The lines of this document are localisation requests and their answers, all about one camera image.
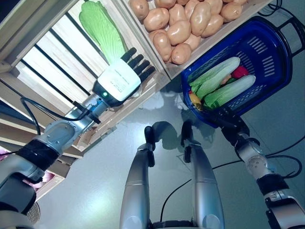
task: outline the black cable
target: black cable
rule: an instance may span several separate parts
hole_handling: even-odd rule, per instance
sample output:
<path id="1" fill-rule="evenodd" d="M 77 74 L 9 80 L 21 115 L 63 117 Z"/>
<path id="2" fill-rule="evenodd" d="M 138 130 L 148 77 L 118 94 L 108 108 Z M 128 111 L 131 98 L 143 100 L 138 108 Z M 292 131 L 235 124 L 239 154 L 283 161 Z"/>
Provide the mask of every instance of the black cable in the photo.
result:
<path id="1" fill-rule="evenodd" d="M 37 130 L 37 134 L 38 134 L 38 135 L 41 135 L 41 131 L 40 131 L 40 127 L 39 127 L 38 121 L 37 121 L 35 115 L 33 114 L 33 112 L 31 111 L 31 109 L 29 108 L 29 106 L 26 104 L 26 102 L 32 104 L 33 106 L 37 107 L 38 109 L 40 109 L 40 110 L 42 110 L 42 111 L 45 111 L 45 112 L 47 112 L 47 113 L 49 113 L 49 114 L 51 114 L 51 115 L 53 115 L 53 116 L 55 116 L 55 117 L 61 118 L 61 119 L 66 120 L 66 121 L 72 121 L 72 122 L 73 122 L 73 121 L 80 121 L 80 120 L 83 119 L 83 118 L 88 114 L 88 112 L 89 112 L 88 110 L 84 110 L 78 118 L 67 118 L 67 117 L 62 116 L 62 115 L 60 115 L 60 114 L 58 114 L 58 113 L 56 113 L 56 112 L 54 112 L 54 111 L 48 109 L 47 107 L 45 107 L 45 106 L 39 104 L 38 102 L 36 102 L 36 101 L 34 101 L 34 100 L 29 99 L 29 98 L 21 97 L 20 100 L 21 100 L 21 103 L 23 104 L 24 108 L 25 108 L 25 109 L 27 110 L 27 112 L 30 114 L 30 116 L 31 116 L 31 118 L 32 118 L 32 120 L 33 120 L 33 122 L 35 123 L 36 130 Z"/>
<path id="2" fill-rule="evenodd" d="M 184 185 L 186 185 L 187 183 L 189 183 L 192 179 L 189 179 L 188 181 L 186 181 L 184 184 L 180 185 L 178 188 L 176 188 L 173 192 L 171 192 L 171 194 L 166 198 L 166 200 L 163 203 L 162 206 L 162 210 L 161 210 L 161 215 L 160 215 L 160 222 L 162 222 L 162 218 L 163 218 L 163 211 L 166 205 L 166 202 L 168 201 L 168 199 L 171 197 L 172 194 L 175 193 L 175 191 L 177 191 L 178 189 L 180 189 L 181 187 L 183 187 Z"/>
<path id="3" fill-rule="evenodd" d="M 299 165 L 299 169 L 298 171 L 294 173 L 294 171 L 292 173 L 289 173 L 288 175 L 282 177 L 284 179 L 291 179 L 291 178 L 294 178 L 294 177 L 297 177 L 301 172 L 302 172 L 302 169 L 303 169 L 303 166 L 302 166 L 302 163 L 299 159 L 295 158 L 294 156 L 289 156 L 289 155 L 275 155 L 275 156 L 268 156 L 267 158 L 289 158 L 289 159 L 292 159 L 294 161 L 296 161 Z"/>
<path id="4" fill-rule="evenodd" d="M 18 151 L 15 151 L 15 152 L 10 152 L 10 153 L 4 153 L 4 154 L 0 154 L 0 156 L 5 156 L 5 155 L 10 155 L 10 154 L 15 154 L 17 153 Z"/>
<path id="5" fill-rule="evenodd" d="M 282 4 L 283 4 L 283 3 L 282 3 L 282 0 L 276 0 L 276 5 L 273 5 L 273 4 L 268 4 L 268 5 L 267 5 L 270 9 L 273 10 L 271 13 L 269 13 L 269 14 L 263 14 L 263 13 L 258 12 L 258 14 L 259 14 L 260 16 L 263 16 L 263 17 L 271 16 L 271 15 L 274 14 L 277 10 L 280 9 L 280 7 L 282 6 Z"/>
<path id="6" fill-rule="evenodd" d="M 277 151 L 277 152 L 275 152 L 275 153 L 271 153 L 271 154 L 265 155 L 267 158 L 289 158 L 289 159 L 295 160 L 295 161 L 298 163 L 298 165 L 299 165 L 298 171 L 297 171 L 295 174 L 293 174 L 293 175 L 291 175 L 291 174 L 294 173 L 294 172 L 292 172 L 292 173 L 290 173 L 290 174 L 284 176 L 284 177 L 283 177 L 284 179 L 290 179 L 290 178 L 294 178 L 294 177 L 298 176 L 298 175 L 301 173 L 302 169 L 303 169 L 302 163 L 301 163 L 301 161 L 300 161 L 299 159 L 297 159 L 297 158 L 295 158 L 295 157 L 293 157 L 293 156 L 288 156 L 288 155 L 278 155 L 278 156 L 274 156 L 274 155 L 275 155 L 275 154 L 279 154 L 279 153 L 281 153 L 281 152 L 284 152 L 284 151 L 286 151 L 286 150 L 288 150 L 288 149 L 294 147 L 295 145 L 299 144 L 304 138 L 305 138 L 305 136 L 303 136 L 300 140 L 298 140 L 297 142 L 293 143 L 291 146 L 289 146 L 289 147 L 287 147 L 287 148 L 285 148 L 285 149 L 282 149 L 282 150 Z M 215 166 L 215 167 L 213 167 L 212 169 L 217 169 L 217 168 L 220 168 L 220 167 L 223 167 L 223 166 L 227 166 L 227 165 L 231 165 L 231 164 L 235 164 L 235 163 L 238 163 L 238 162 L 242 162 L 242 160 L 231 161 L 231 162 L 228 162 L 228 163 L 219 165 L 219 166 Z M 163 206 L 162 206 L 161 216 L 160 216 L 160 222 L 162 222 L 164 208 L 165 208 L 165 205 L 166 205 L 168 199 L 169 199 L 169 198 L 171 197 L 171 195 L 174 194 L 178 189 L 182 188 L 184 185 L 186 185 L 186 184 L 187 184 L 188 182 L 190 182 L 191 180 L 192 180 L 192 179 L 189 179 L 188 181 L 186 181 L 185 183 L 183 183 L 182 185 L 180 185 L 180 186 L 179 186 L 178 188 L 176 188 L 173 192 L 171 192 L 170 195 L 166 198 L 166 200 L 164 201 Z"/>
<path id="7" fill-rule="evenodd" d="M 31 111 L 31 109 L 29 108 L 29 106 L 26 104 L 25 100 L 23 99 L 24 97 L 21 97 L 20 100 L 21 100 L 21 103 L 22 105 L 24 106 L 24 108 L 27 110 L 27 112 L 29 113 L 29 115 L 31 116 L 34 124 L 35 124 L 35 127 L 36 127 L 36 131 L 37 131 L 37 135 L 41 135 L 41 132 L 40 132 L 40 126 L 38 124 L 38 121 L 35 117 L 35 115 L 33 114 L 33 112 Z"/>
<path id="8" fill-rule="evenodd" d="M 274 5 L 274 4 L 268 4 L 268 7 L 269 7 L 270 9 L 273 10 L 270 14 L 262 14 L 262 13 L 260 13 L 260 12 L 258 12 L 258 14 L 259 14 L 260 16 L 268 17 L 268 16 L 271 16 L 272 14 L 274 14 L 277 10 L 281 9 L 281 10 L 283 10 L 283 11 L 289 13 L 290 16 L 292 16 L 294 19 L 298 20 L 298 21 L 300 22 L 300 24 L 303 26 L 303 28 L 305 29 L 305 25 L 304 25 L 303 23 L 301 23 L 301 21 L 300 21 L 292 12 L 290 12 L 290 11 L 287 10 L 286 8 L 282 7 L 282 0 L 280 0 L 280 2 L 281 2 L 281 3 L 278 4 L 278 0 L 277 0 L 277 1 L 276 1 L 276 5 Z"/>
<path id="9" fill-rule="evenodd" d="M 284 152 L 284 151 L 286 151 L 286 150 L 288 150 L 288 149 L 294 147 L 295 145 L 299 144 L 299 143 L 300 143 L 302 140 L 304 140 L 304 139 L 305 139 L 305 135 L 304 135 L 300 140 L 298 140 L 297 142 L 295 142 L 294 144 L 292 144 L 291 146 L 289 146 L 289 147 L 287 147 L 287 148 L 285 148 L 285 149 L 282 149 L 282 150 L 280 150 L 280 151 L 277 151 L 277 152 L 275 152 L 275 153 L 267 154 L 266 156 L 272 156 L 272 155 L 275 155 L 275 154 L 279 154 L 279 153 L 281 153 L 281 152 Z"/>

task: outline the wooden slat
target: wooden slat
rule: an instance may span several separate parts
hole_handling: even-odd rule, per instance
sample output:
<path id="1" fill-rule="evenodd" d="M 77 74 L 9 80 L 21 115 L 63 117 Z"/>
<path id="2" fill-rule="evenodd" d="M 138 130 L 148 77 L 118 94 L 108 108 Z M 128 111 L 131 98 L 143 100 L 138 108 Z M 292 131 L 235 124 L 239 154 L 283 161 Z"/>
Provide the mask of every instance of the wooden slat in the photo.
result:
<path id="1" fill-rule="evenodd" d="M 53 26 L 53 29 L 97 76 L 107 68 L 106 61 L 96 52 L 67 16 L 63 16 Z"/>
<path id="2" fill-rule="evenodd" d="M 93 75 L 50 32 L 37 45 L 87 91 L 92 89 L 95 82 Z"/>
<path id="3" fill-rule="evenodd" d="M 0 141 L 25 146 L 36 135 L 24 130 L 20 130 L 8 125 L 0 123 Z M 64 156 L 71 156 L 75 158 L 82 158 L 83 153 L 74 147 L 66 149 L 63 153 Z"/>
<path id="4" fill-rule="evenodd" d="M 65 164 L 71 166 L 74 163 L 74 161 L 76 160 L 76 158 L 62 155 L 58 158 L 58 160 L 62 163 L 65 163 Z"/>
<path id="5" fill-rule="evenodd" d="M 6 151 L 8 151 L 8 152 L 15 152 L 22 148 L 22 146 L 15 145 L 15 144 L 8 143 L 8 142 L 2 142 L 2 141 L 0 141 L 0 146 L 2 148 L 6 149 Z"/>
<path id="6" fill-rule="evenodd" d="M 46 195 L 51 189 L 59 185 L 67 177 L 69 170 L 69 165 L 63 164 L 60 161 L 55 161 L 55 163 L 47 169 L 47 172 L 54 174 L 55 177 L 37 190 L 36 201 Z"/>
<path id="7" fill-rule="evenodd" d="M 63 114 L 67 113 L 73 106 L 65 97 L 59 94 L 55 89 L 48 85 L 43 79 L 32 72 L 27 66 L 19 62 L 16 65 L 18 73 L 15 76 L 25 85 L 39 94 L 46 101 L 50 101 L 54 107 Z"/>
<path id="8" fill-rule="evenodd" d="M 48 101 L 43 99 L 41 96 L 39 96 L 37 93 L 35 93 L 31 88 L 29 88 L 27 85 L 25 85 L 22 81 L 14 77 L 11 73 L 0 73 L 0 80 L 4 83 L 8 84 L 15 90 L 17 90 L 20 94 L 22 94 L 25 97 L 28 97 L 33 100 L 39 101 L 40 104 L 43 106 L 61 114 L 64 115 L 60 110 L 58 110 L 56 107 L 54 107 L 52 104 L 50 104 Z M 23 107 L 22 103 L 20 102 L 20 96 L 16 94 L 14 91 L 12 91 L 9 87 L 7 87 L 5 84 L 0 82 L 0 99 L 5 102 L 10 107 L 14 108 L 16 111 L 21 113 L 22 115 L 26 116 L 27 118 L 31 119 L 28 112 Z M 44 112 L 40 111 L 39 109 L 33 107 L 32 105 L 29 105 L 31 108 L 33 114 L 37 118 L 38 122 L 42 127 L 45 128 L 45 126 L 55 120 L 54 117 L 51 117 Z"/>
<path id="9" fill-rule="evenodd" d="M 0 60 L 15 66 L 77 0 L 45 0 L 0 52 Z"/>
<path id="10" fill-rule="evenodd" d="M 44 0 L 21 0 L 0 24 L 0 49 L 19 30 Z"/>
<path id="11" fill-rule="evenodd" d="M 23 60 L 73 101 L 81 103 L 88 97 L 35 47 L 23 57 Z"/>
<path id="12" fill-rule="evenodd" d="M 18 118 L 15 118 L 15 117 L 12 117 L 12 116 L 9 116 L 6 114 L 0 113 L 0 123 L 15 127 L 20 130 L 25 130 L 27 132 L 31 132 L 33 134 L 37 133 L 36 128 L 33 124 L 24 122 Z"/>
<path id="13" fill-rule="evenodd" d="M 66 178 L 70 170 L 70 166 L 60 161 L 55 161 L 47 171 L 62 178 Z"/>
<path id="14" fill-rule="evenodd" d="M 33 133 L 0 123 L 0 141 L 24 146 L 35 136 Z"/>
<path id="15" fill-rule="evenodd" d="M 0 61 L 0 73 L 6 73 L 11 69 L 11 66 L 5 61 Z"/>
<path id="16" fill-rule="evenodd" d="M 60 176 L 53 177 L 49 182 L 44 184 L 41 188 L 39 188 L 36 192 L 36 202 L 40 200 L 44 195 L 50 192 L 53 188 L 59 185 L 65 178 Z"/>
<path id="17" fill-rule="evenodd" d="M 80 140 L 78 141 L 77 147 L 80 151 L 86 149 L 89 146 L 92 135 L 95 133 L 96 127 L 91 128 L 86 133 L 82 134 Z"/>

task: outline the blue basket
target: blue basket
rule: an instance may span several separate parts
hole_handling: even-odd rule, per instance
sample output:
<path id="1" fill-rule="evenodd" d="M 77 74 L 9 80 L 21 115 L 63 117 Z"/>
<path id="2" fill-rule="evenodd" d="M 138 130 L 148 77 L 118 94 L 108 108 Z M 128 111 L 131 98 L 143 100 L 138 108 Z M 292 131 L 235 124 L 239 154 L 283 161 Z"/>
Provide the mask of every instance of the blue basket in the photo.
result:
<path id="1" fill-rule="evenodd" d="M 281 32 L 289 23 L 296 29 L 302 44 L 302 48 L 294 53 L 291 53 Z M 305 32 L 297 19 L 291 18 L 281 26 L 275 27 L 262 17 L 253 17 L 181 73 L 185 103 L 200 120 L 216 128 L 215 123 L 208 121 L 207 112 L 198 111 L 192 104 L 189 97 L 189 82 L 224 60 L 233 56 L 239 57 L 240 64 L 256 76 L 256 81 L 252 87 L 224 106 L 242 115 L 290 83 L 292 58 L 304 49 Z M 221 110 L 221 107 L 217 108 L 213 113 L 222 115 Z"/>

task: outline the fake vegetable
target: fake vegetable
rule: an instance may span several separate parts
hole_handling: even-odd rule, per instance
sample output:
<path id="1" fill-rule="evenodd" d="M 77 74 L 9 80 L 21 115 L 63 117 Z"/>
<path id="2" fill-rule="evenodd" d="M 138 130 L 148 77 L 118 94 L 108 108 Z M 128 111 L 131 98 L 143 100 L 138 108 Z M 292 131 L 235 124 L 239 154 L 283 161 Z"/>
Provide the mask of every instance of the fake vegetable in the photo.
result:
<path id="1" fill-rule="evenodd" d="M 184 43 L 189 44 L 192 51 L 194 51 L 199 46 L 200 41 L 201 41 L 200 36 L 195 36 L 194 34 L 191 34 Z"/>
<path id="2" fill-rule="evenodd" d="M 179 20 L 166 33 L 172 45 L 183 43 L 191 35 L 191 24 L 189 21 Z"/>
<path id="3" fill-rule="evenodd" d="M 167 25 L 169 19 L 170 14 L 167 9 L 156 8 L 149 11 L 146 18 L 143 20 L 143 24 L 147 31 L 159 30 Z"/>
<path id="4" fill-rule="evenodd" d="M 184 12 L 185 12 L 185 15 L 186 15 L 186 19 L 187 20 L 190 20 L 191 18 L 191 15 L 194 11 L 194 8 L 195 6 L 199 3 L 198 0 L 189 0 L 187 2 L 187 4 L 185 5 L 185 8 L 184 8 Z"/>
<path id="5" fill-rule="evenodd" d="M 192 92 L 200 99 L 213 92 L 219 87 L 221 81 L 238 67 L 239 62 L 240 59 L 238 57 L 231 57 L 211 68 L 190 83 Z"/>
<path id="6" fill-rule="evenodd" d="M 204 98 L 204 106 L 212 109 L 220 107 L 250 88 L 254 83 L 254 75 L 244 76 L 243 78 L 236 80 L 235 82 L 230 83 L 211 94 L 208 94 Z"/>
<path id="7" fill-rule="evenodd" d="M 200 36 L 211 19 L 211 5 L 207 2 L 199 2 L 192 12 L 190 23 L 192 34 Z"/>
<path id="8" fill-rule="evenodd" d="M 156 7 L 162 7 L 169 9 L 176 3 L 176 0 L 154 0 Z"/>
<path id="9" fill-rule="evenodd" d="M 211 16 L 209 23 L 203 33 L 201 34 L 202 38 L 209 37 L 217 33 L 224 23 L 224 18 L 219 14 L 214 14 Z"/>
<path id="10" fill-rule="evenodd" d="M 228 75 L 220 82 L 220 85 L 226 84 L 226 83 L 229 81 L 229 79 L 231 79 L 231 78 L 232 78 L 232 75 L 231 75 L 231 74 L 228 74 Z"/>
<path id="11" fill-rule="evenodd" d="M 182 5 L 175 4 L 168 11 L 170 13 L 170 20 L 169 20 L 168 24 L 170 26 L 174 25 L 179 20 L 186 21 L 186 15 L 185 15 L 184 8 Z"/>
<path id="12" fill-rule="evenodd" d="M 172 51 L 171 60 L 175 64 L 183 64 L 191 57 L 192 49 L 188 44 L 178 44 Z"/>
<path id="13" fill-rule="evenodd" d="M 149 12 L 147 0 L 129 0 L 128 4 L 139 20 L 147 16 Z"/>
<path id="14" fill-rule="evenodd" d="M 109 64 L 126 52 L 124 40 L 99 1 L 83 3 L 79 18 L 86 32 L 101 48 Z"/>
<path id="15" fill-rule="evenodd" d="M 172 53 L 172 46 L 166 33 L 159 32 L 153 38 L 153 44 L 161 55 L 164 62 L 169 61 Z"/>
<path id="16" fill-rule="evenodd" d="M 202 111 L 203 106 L 201 104 L 200 99 L 191 91 L 189 92 L 189 97 L 190 97 L 190 100 L 192 101 L 192 104 L 194 104 L 194 106 L 197 108 L 197 110 Z"/>
<path id="17" fill-rule="evenodd" d="M 235 79 L 239 79 L 239 78 L 242 78 L 243 76 L 245 75 L 248 75 L 249 72 L 248 70 L 243 67 L 243 66 L 238 66 L 233 72 L 232 72 L 232 78 L 235 78 Z"/>
<path id="18" fill-rule="evenodd" d="M 222 0 L 204 0 L 204 1 L 211 5 L 211 14 L 212 15 L 220 13 L 221 8 L 223 7 Z"/>
<path id="19" fill-rule="evenodd" d="M 221 10 L 220 15 L 223 16 L 224 22 L 230 22 L 240 17 L 243 11 L 243 6 L 235 2 L 230 2 Z"/>

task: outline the grey floor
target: grey floor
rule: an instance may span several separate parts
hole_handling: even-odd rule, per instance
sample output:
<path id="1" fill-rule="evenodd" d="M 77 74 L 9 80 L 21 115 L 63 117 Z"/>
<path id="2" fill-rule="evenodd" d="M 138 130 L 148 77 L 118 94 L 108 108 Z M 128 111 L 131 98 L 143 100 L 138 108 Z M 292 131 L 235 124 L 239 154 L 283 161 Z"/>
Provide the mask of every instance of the grey floor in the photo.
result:
<path id="1" fill-rule="evenodd" d="M 284 0 L 303 23 L 304 0 Z M 276 13 L 275 25 L 287 19 Z M 292 36 L 292 47 L 297 39 Z M 294 60 L 290 84 L 243 115 L 251 136 L 262 144 L 266 154 L 285 148 L 304 135 L 305 130 L 305 53 Z M 236 160 L 236 155 L 219 129 L 197 121 L 181 100 L 179 77 L 142 107 L 117 125 L 117 129 L 73 164 L 67 179 L 40 201 L 41 219 L 37 229 L 116 229 L 119 227 L 124 183 L 136 148 L 144 142 L 143 130 L 153 125 L 160 141 L 155 150 L 156 165 L 149 169 L 151 220 L 158 221 L 162 204 L 169 193 L 186 180 L 191 171 L 183 162 L 179 147 L 182 123 L 194 122 L 194 137 L 200 141 L 212 166 Z M 285 154 L 294 155 L 304 165 L 304 141 Z M 285 175 L 295 170 L 295 162 L 272 160 L 274 168 Z M 266 207 L 260 191 L 242 163 L 215 170 L 228 229 L 269 228 Z M 287 181 L 305 206 L 305 173 Z M 168 201 L 164 220 L 190 219 L 191 185 L 187 184 Z"/>

